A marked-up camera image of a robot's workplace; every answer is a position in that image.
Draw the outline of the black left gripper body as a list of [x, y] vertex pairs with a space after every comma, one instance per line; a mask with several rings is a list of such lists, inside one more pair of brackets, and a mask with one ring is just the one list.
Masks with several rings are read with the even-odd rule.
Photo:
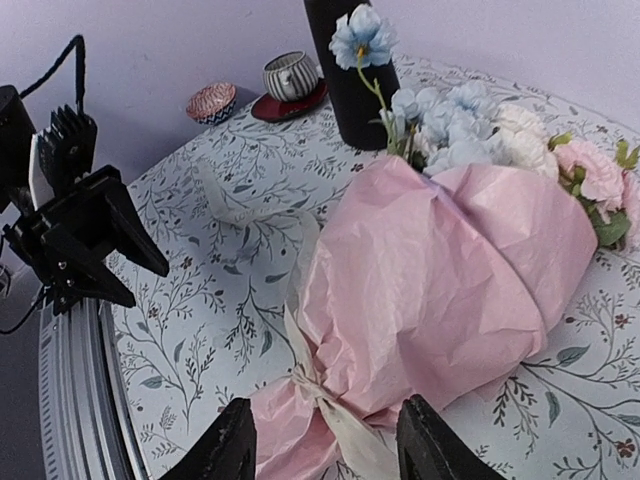
[[82, 244], [105, 265], [106, 257], [116, 250], [105, 193], [120, 185], [120, 172], [114, 167], [103, 167], [77, 183], [69, 194], [21, 216], [13, 226], [4, 229], [11, 249], [47, 288], [45, 303], [53, 306], [56, 315], [69, 312], [85, 298], [71, 298], [68, 302], [60, 295], [53, 279], [53, 250]]

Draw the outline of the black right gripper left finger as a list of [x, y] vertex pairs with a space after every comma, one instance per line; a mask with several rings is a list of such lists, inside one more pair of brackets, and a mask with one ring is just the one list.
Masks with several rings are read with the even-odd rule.
[[167, 472], [167, 480], [255, 478], [256, 427], [247, 398], [233, 399]]

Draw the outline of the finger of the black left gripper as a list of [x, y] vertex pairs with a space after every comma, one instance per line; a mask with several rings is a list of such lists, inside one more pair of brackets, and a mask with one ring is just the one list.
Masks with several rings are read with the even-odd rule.
[[133, 293], [82, 244], [54, 249], [52, 256], [54, 285], [68, 302], [93, 298], [125, 307], [136, 304]]
[[108, 189], [105, 201], [115, 235], [115, 249], [131, 262], [166, 277], [169, 262], [142, 224], [126, 189]]

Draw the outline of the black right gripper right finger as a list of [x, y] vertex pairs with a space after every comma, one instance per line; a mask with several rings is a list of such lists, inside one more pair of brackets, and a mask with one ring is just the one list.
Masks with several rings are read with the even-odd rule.
[[501, 480], [419, 394], [403, 401], [397, 422], [402, 480]]

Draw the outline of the cream printed ribbon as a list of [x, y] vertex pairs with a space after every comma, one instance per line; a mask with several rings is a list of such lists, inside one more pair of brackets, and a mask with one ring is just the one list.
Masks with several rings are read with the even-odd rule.
[[320, 233], [317, 219], [294, 207], [231, 210], [212, 171], [200, 177], [211, 215], [232, 226], [280, 214], [295, 219], [302, 231], [284, 302], [283, 322], [295, 358], [291, 372], [253, 397], [257, 427], [257, 474], [261, 479], [313, 479], [318, 471], [342, 459], [364, 479], [397, 479], [397, 453], [376, 430], [340, 404], [321, 385], [312, 354], [315, 348], [301, 330], [300, 285], [311, 264]]

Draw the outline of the pink flower bouquet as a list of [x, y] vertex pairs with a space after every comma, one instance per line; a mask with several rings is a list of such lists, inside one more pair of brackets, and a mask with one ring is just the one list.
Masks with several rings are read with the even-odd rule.
[[639, 150], [553, 135], [479, 82], [399, 89], [300, 285], [321, 385], [397, 453], [421, 395], [530, 479], [639, 475]]

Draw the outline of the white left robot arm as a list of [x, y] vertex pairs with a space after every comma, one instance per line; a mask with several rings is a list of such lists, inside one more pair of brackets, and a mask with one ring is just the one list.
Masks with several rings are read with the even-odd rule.
[[2, 87], [1, 204], [20, 212], [3, 237], [41, 281], [55, 313], [84, 298], [135, 306], [104, 263], [112, 252], [161, 277], [169, 273], [120, 171], [93, 170], [96, 139], [96, 122], [68, 105], [36, 131], [16, 88]]

